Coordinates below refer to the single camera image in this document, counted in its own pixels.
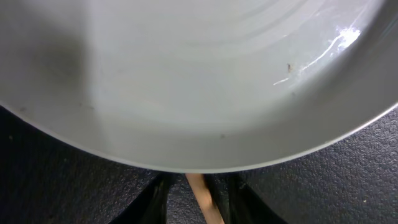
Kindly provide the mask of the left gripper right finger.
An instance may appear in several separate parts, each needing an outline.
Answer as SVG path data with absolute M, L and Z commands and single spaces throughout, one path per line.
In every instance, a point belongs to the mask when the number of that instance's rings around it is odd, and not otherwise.
M 237 174 L 228 177 L 228 195 L 232 224 L 287 224 Z

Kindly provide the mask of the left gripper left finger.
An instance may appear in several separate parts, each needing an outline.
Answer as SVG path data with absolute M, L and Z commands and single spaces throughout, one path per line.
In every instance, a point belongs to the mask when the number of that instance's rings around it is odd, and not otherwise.
M 161 173 L 109 224 L 166 224 L 174 175 Z

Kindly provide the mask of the wooden chopstick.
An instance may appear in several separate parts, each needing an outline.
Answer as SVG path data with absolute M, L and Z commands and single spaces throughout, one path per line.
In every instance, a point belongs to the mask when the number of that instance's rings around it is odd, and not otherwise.
M 224 224 L 221 213 L 213 201 L 209 188 L 206 186 L 203 174 L 187 173 L 185 177 L 190 184 L 207 224 Z

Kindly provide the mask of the white round plate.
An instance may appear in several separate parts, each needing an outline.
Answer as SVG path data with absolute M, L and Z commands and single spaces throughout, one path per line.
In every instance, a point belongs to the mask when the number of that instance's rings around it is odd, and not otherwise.
M 278 164 L 397 106 L 397 2 L 2 1 L 1 105 L 132 166 Z

